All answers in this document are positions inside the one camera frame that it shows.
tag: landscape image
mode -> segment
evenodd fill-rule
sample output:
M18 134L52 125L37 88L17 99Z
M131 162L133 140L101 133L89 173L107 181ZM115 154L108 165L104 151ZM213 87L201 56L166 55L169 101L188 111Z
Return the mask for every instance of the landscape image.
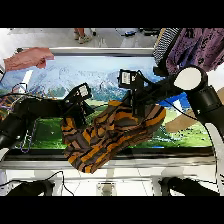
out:
M106 104L109 100L121 100L126 93L125 89L118 88L117 77L120 69L141 70L146 78L157 82L162 78L153 73L155 66L152 57L106 57L106 56L55 56L55 60L47 61L45 69L31 67L18 71L7 72L0 83L0 94L11 92L12 87L24 82L26 73L32 70L27 82L27 91L33 95L63 99L75 86L86 82L92 92L92 98L86 102L92 107ZM173 103L180 101L183 111L190 108L186 94L167 99ZM169 104L160 102L167 109L167 116L154 133L154 137L147 142L138 144L136 148L147 147L187 147L210 146L211 142L204 127L197 123L187 130L178 133L168 133L164 124L173 120L176 110ZM94 114L87 117L90 125L94 116L101 113L106 106L98 107ZM63 149L60 130L61 118L39 119L33 137L31 148Z

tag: purple clothing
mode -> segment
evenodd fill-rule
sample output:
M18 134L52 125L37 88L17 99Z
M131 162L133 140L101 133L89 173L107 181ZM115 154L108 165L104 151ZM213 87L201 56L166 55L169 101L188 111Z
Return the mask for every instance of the purple clothing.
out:
M169 74L190 64L209 72L223 62L224 28L183 28L166 59L166 67Z

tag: orange and gray striped fabric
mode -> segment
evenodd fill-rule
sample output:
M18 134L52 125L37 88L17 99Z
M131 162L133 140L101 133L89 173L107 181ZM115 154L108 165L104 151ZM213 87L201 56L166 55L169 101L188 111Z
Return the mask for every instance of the orange and gray striped fabric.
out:
M166 110L159 105L145 107L146 118L132 116L130 106L116 100L86 129L76 129L73 118L61 121L65 157L71 165L84 173L94 173L120 150L152 138L162 124Z

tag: shoe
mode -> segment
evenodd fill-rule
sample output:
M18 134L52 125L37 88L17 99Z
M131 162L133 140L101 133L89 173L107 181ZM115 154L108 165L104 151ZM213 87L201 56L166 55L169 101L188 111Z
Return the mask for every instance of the shoe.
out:
M79 37L79 43L80 44L84 44L86 42L89 42L90 40L92 40L92 37L85 35L84 37Z
M79 33L74 32L74 38L75 38L75 40L78 40L79 39Z

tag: green field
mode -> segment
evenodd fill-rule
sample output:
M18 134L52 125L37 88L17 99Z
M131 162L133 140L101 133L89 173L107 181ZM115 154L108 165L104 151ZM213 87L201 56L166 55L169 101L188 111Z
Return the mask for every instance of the green field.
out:
M105 102L88 102L90 105L102 105ZM95 113L87 118L88 125L91 124L93 118L100 114L106 106L97 108ZM154 133L154 137L150 141L143 142L132 148L148 148L148 147L187 147L187 146L210 146L211 142L204 127L197 123L187 130L178 133L167 133L164 124L176 117L176 112L167 109L167 116L163 125ZM64 149L66 145L62 144L62 133L60 129L61 118L39 120L37 130L34 136L32 148L40 149Z

